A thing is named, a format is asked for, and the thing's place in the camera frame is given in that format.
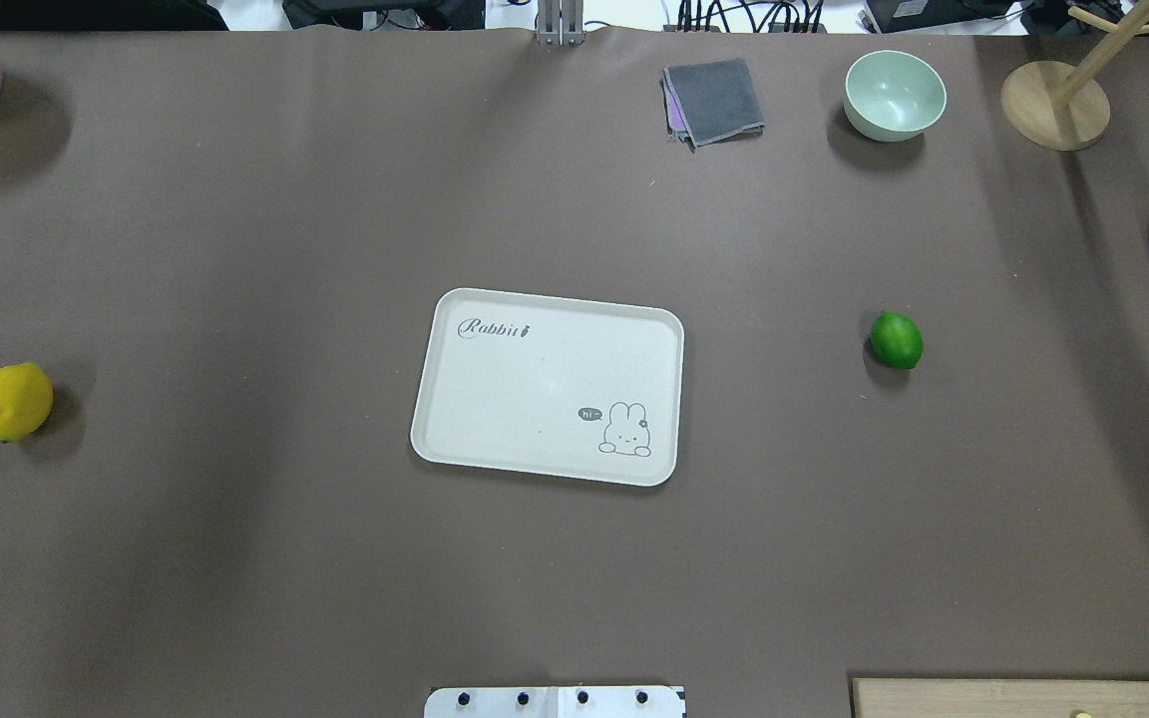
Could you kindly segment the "grey folded cloth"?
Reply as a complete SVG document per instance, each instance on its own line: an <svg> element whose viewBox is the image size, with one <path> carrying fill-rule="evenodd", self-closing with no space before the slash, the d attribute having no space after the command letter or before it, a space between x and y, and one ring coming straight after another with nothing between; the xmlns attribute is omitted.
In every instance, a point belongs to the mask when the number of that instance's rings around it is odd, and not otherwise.
<svg viewBox="0 0 1149 718"><path fill-rule="evenodd" d="M662 91L668 132L694 149L742 136L759 136L765 119L743 59L666 67Z"/></svg>

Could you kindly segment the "aluminium frame post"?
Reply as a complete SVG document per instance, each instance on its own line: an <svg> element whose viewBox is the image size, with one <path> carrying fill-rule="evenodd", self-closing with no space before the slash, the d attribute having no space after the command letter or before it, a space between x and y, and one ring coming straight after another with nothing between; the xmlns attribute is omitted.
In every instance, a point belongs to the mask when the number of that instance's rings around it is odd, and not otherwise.
<svg viewBox="0 0 1149 718"><path fill-rule="evenodd" d="M537 41L548 46L579 46L586 40L583 0L539 0Z"/></svg>

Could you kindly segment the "wooden mug tree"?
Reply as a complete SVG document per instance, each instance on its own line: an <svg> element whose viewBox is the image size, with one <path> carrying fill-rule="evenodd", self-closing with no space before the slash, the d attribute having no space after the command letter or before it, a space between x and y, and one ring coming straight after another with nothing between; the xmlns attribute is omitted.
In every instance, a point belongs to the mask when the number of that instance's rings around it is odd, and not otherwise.
<svg viewBox="0 0 1149 718"><path fill-rule="evenodd" d="M1095 77L1123 46L1149 34L1149 1L1138 1L1123 20L1102 20L1077 6L1069 10L1104 33L1079 64L1030 61L1008 74L1001 86L1007 119L1021 136L1051 150L1084 150L1104 136L1111 105Z"/></svg>

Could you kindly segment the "mint green bowl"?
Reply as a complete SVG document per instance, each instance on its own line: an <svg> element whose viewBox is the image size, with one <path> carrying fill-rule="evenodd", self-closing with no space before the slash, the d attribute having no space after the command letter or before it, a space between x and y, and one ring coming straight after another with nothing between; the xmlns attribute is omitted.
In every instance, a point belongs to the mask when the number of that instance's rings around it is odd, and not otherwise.
<svg viewBox="0 0 1149 718"><path fill-rule="evenodd" d="M845 118L877 142L911 140L944 116L943 78L925 60L902 51L874 51L845 74Z"/></svg>

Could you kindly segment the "green lime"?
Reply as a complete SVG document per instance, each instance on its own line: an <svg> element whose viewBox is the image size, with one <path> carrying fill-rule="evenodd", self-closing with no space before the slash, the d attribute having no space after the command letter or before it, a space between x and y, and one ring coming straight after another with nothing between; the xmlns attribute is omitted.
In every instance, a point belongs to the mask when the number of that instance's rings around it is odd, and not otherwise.
<svg viewBox="0 0 1149 718"><path fill-rule="evenodd" d="M876 360L899 371L912 371L921 362L920 327L907 314L880 312L867 332Z"/></svg>

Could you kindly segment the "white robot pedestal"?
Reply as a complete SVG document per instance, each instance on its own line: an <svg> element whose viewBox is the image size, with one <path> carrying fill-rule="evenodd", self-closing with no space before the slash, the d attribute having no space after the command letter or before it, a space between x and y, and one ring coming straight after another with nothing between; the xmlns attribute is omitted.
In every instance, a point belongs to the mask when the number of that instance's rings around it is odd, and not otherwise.
<svg viewBox="0 0 1149 718"><path fill-rule="evenodd" d="M430 692L424 717L685 717L683 687L570 685L444 687Z"/></svg>

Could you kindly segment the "yellow lemon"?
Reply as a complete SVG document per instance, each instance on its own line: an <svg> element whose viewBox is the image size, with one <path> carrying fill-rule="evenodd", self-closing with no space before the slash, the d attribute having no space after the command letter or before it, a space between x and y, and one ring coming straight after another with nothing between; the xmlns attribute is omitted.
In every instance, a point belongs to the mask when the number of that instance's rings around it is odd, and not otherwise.
<svg viewBox="0 0 1149 718"><path fill-rule="evenodd" d="M24 362L0 368L0 443L31 435L51 417L54 387L40 365Z"/></svg>

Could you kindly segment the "cream rabbit tray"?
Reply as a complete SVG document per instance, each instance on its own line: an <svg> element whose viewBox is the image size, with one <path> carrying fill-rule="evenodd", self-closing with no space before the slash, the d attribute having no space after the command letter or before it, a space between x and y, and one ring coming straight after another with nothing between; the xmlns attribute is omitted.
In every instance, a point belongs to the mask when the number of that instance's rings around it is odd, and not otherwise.
<svg viewBox="0 0 1149 718"><path fill-rule="evenodd" d="M410 441L421 460L650 488L679 453L673 312L498 289L435 304Z"/></svg>

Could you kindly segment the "wooden cutting board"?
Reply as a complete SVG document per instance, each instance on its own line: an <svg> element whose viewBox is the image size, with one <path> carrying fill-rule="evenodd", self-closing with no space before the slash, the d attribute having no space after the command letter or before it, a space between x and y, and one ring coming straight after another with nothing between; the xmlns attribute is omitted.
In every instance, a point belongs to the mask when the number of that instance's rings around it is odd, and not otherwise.
<svg viewBox="0 0 1149 718"><path fill-rule="evenodd" d="M1149 681L854 678L857 717L1149 717Z"/></svg>

